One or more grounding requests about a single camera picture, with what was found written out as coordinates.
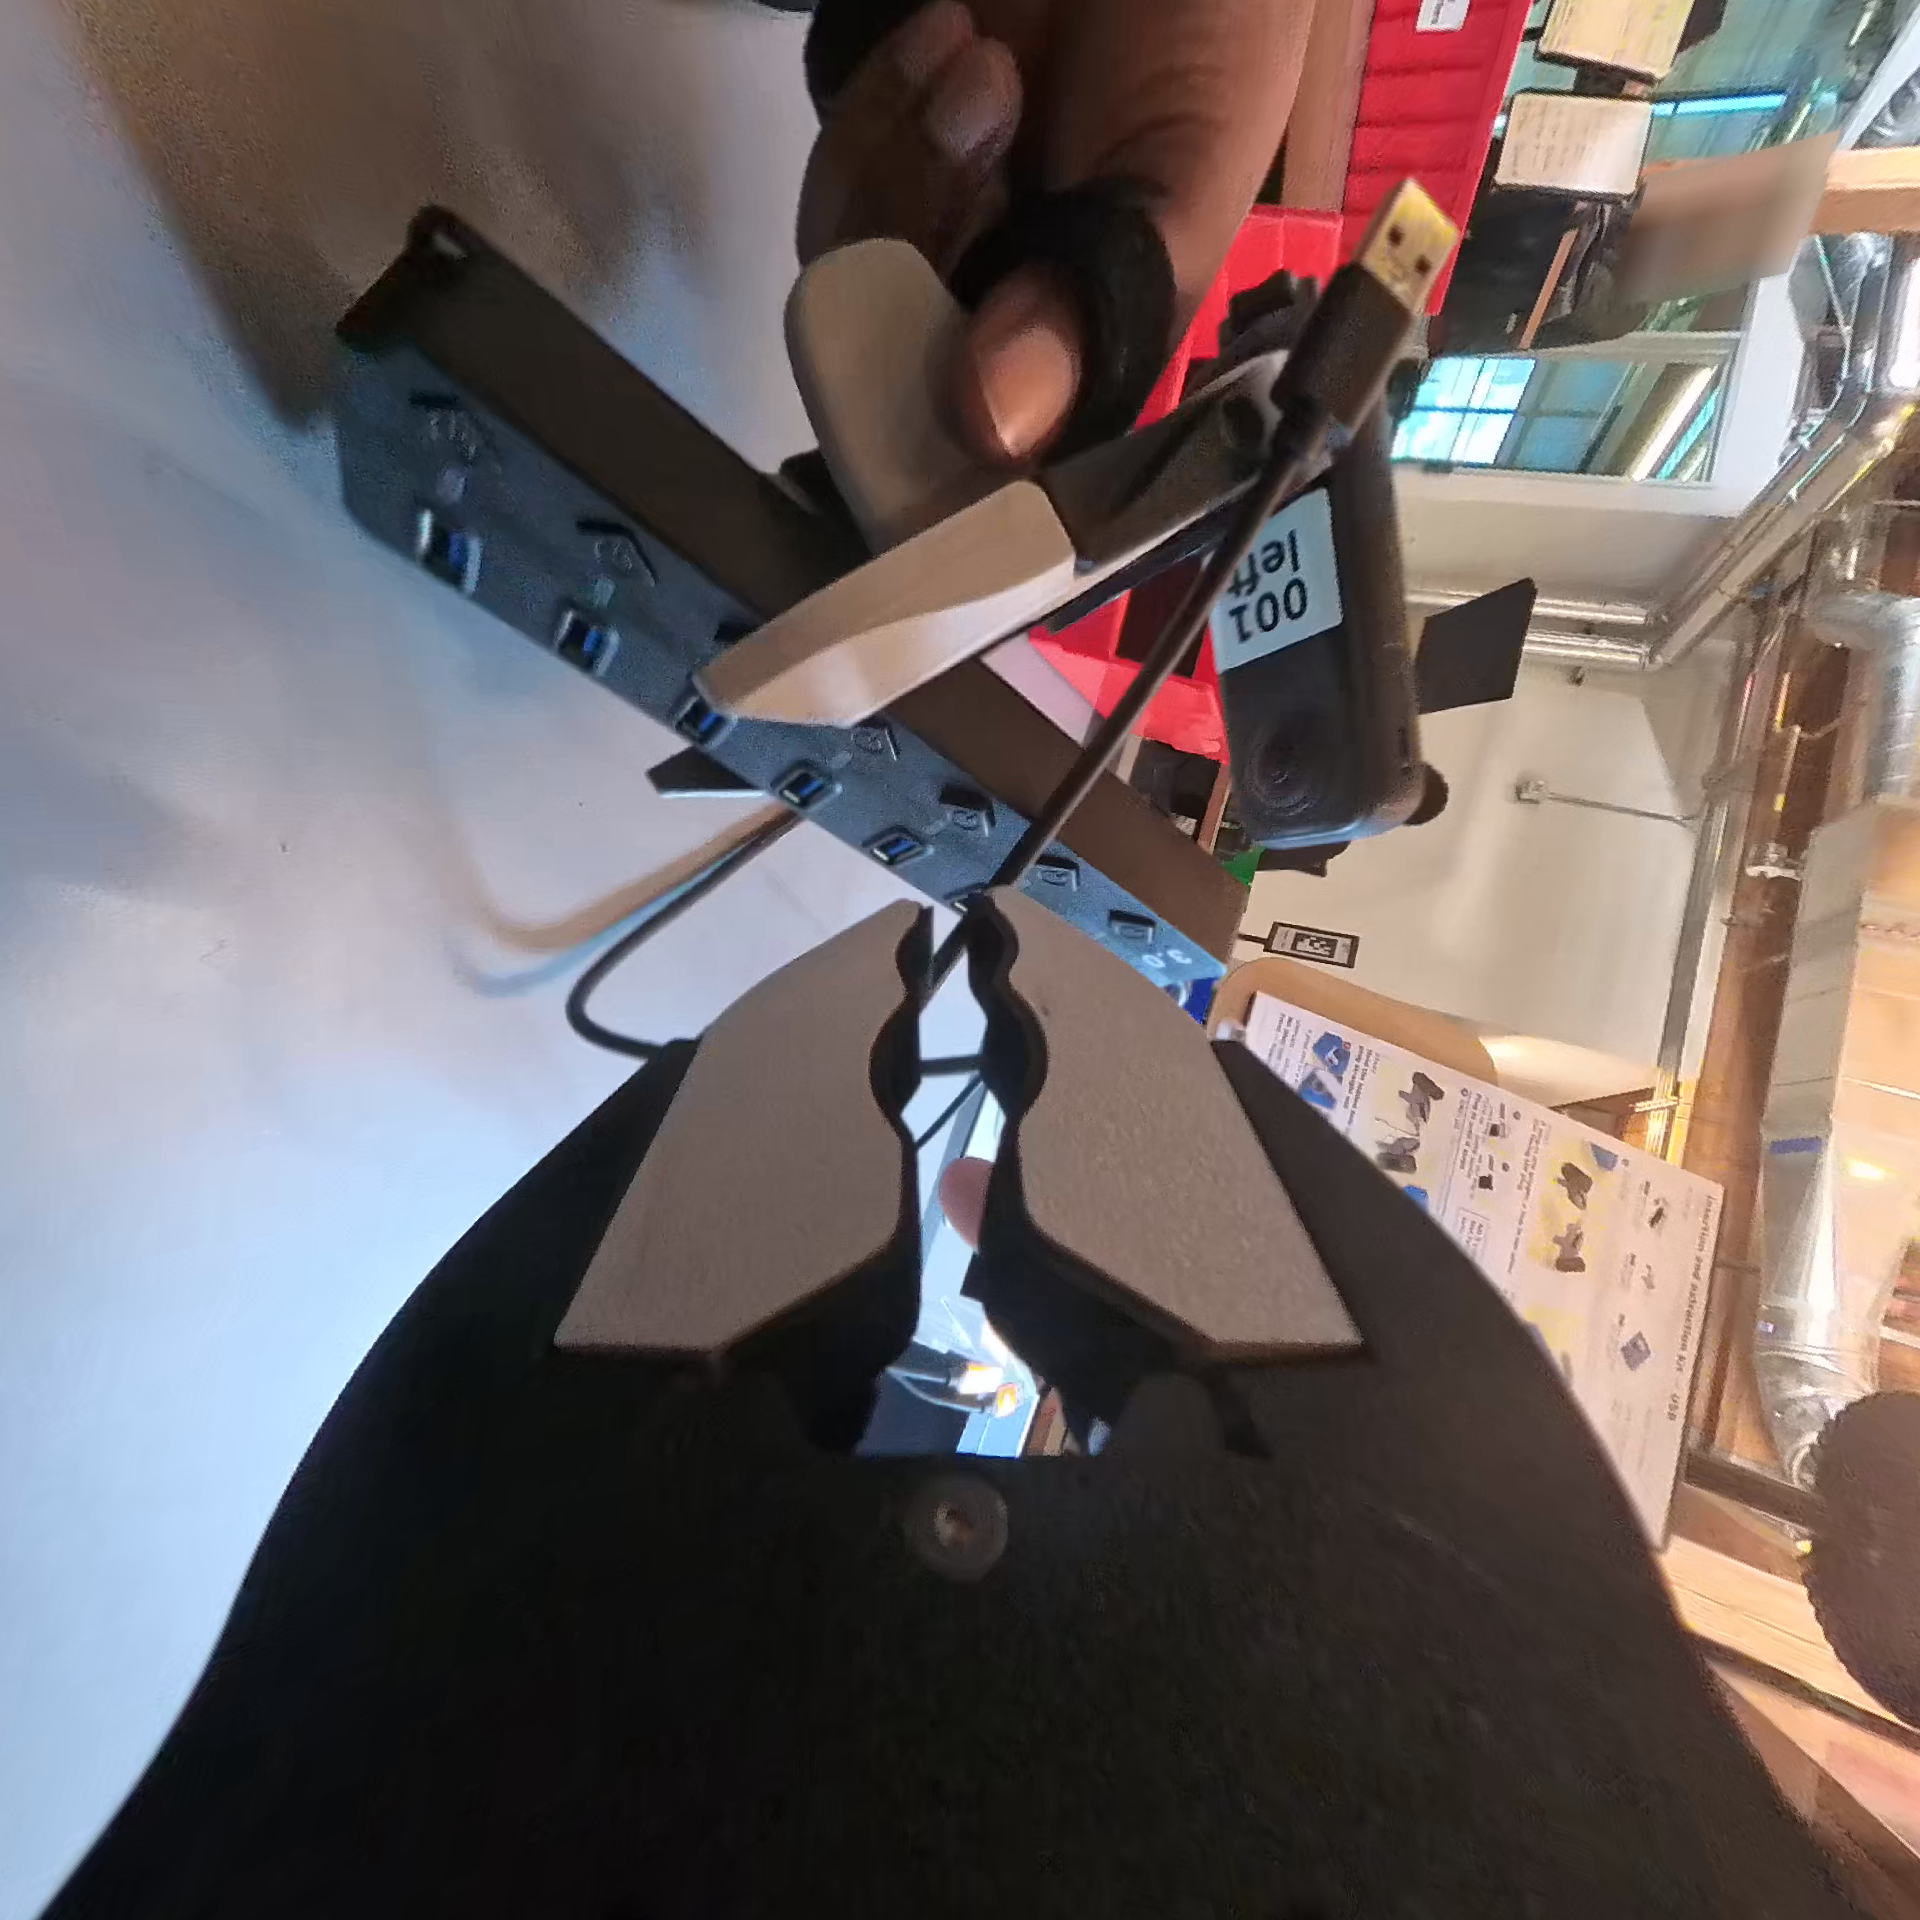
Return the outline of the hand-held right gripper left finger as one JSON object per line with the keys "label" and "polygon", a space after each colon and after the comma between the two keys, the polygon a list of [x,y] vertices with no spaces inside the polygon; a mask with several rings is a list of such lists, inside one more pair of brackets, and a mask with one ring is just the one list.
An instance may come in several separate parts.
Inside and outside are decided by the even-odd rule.
{"label": "hand-held right gripper left finger", "polygon": [[905,1267],[918,1316],[921,973],[933,913],[892,901],[739,994],[696,1039],[556,1346],[712,1359]]}

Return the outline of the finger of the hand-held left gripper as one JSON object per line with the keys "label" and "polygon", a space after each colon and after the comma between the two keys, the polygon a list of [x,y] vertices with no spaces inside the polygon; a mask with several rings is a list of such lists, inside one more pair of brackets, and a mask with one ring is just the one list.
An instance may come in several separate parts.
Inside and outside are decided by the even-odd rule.
{"label": "finger of the hand-held left gripper", "polygon": [[704,668],[735,720],[853,727],[1026,632],[1076,586],[1080,554],[1033,479],[902,539]]}

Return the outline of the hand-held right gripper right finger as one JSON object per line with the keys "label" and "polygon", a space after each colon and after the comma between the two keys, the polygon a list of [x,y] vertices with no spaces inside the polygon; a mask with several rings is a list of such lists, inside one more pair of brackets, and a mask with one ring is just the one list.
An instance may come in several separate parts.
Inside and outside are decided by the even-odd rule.
{"label": "hand-held right gripper right finger", "polygon": [[966,944],[1016,1233],[1198,1359],[1352,1349],[1206,1032],[1027,896],[984,896]]}

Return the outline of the black hub cable black plug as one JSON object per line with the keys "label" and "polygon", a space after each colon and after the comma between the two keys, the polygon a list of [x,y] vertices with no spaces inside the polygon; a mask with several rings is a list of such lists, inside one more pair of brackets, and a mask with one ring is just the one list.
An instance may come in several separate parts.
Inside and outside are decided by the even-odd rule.
{"label": "black hub cable black plug", "polygon": [[1177,563],[1192,573],[1080,758],[1044,796],[1017,801],[1026,831],[993,866],[989,801],[940,793],[952,850],[968,854],[958,913],[989,889],[1088,889],[1063,880],[1069,831],[1092,831],[1097,786],[1198,641],[1213,643],[1227,770],[1254,846],[1341,850],[1446,801],[1417,744],[1384,397],[1452,251],[1453,226],[1405,181],[1325,292],[1272,275],[1231,300],[1211,387],[1049,470],[1041,488],[1081,563],[1165,520],[1145,579]]}

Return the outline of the person's left hand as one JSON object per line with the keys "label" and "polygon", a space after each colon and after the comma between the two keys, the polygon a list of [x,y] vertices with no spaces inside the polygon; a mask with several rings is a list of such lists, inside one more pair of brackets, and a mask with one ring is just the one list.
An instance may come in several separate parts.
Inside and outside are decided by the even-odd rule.
{"label": "person's left hand", "polygon": [[911,243],[989,466],[1139,414],[1282,146],[1306,3],[817,3],[799,258]]}

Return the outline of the cardboard box black flap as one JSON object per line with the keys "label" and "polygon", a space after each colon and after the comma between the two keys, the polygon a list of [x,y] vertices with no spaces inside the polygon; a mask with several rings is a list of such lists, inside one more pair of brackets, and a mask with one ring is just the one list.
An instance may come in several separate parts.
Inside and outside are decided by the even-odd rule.
{"label": "cardboard box black flap", "polygon": [[1512,700],[1533,603],[1537,586],[1520,575],[1431,612],[1413,651],[1417,713],[1434,717]]}

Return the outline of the window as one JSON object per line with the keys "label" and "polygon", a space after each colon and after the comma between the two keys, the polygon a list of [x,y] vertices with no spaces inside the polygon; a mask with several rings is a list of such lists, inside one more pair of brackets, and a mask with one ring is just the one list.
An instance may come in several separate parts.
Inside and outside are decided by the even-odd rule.
{"label": "window", "polygon": [[1722,357],[1445,354],[1397,414],[1389,458],[1629,481],[1711,476]]}

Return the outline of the white instruction poster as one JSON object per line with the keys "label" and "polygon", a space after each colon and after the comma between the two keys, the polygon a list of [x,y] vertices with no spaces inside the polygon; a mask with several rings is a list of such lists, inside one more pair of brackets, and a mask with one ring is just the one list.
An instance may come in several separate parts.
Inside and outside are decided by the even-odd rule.
{"label": "white instruction poster", "polygon": [[1722,1187],[1434,1055],[1254,990],[1242,1042],[1499,1285],[1656,1548],[1681,1474]]}

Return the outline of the black rubber wheel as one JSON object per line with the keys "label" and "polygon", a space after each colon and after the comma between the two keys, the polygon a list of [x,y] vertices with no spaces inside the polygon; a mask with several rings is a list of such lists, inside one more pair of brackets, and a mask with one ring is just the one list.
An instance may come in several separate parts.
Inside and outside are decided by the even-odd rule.
{"label": "black rubber wheel", "polygon": [[1917,1729],[1917,1394],[1841,1407],[1808,1453],[1814,1614],[1852,1681]]}

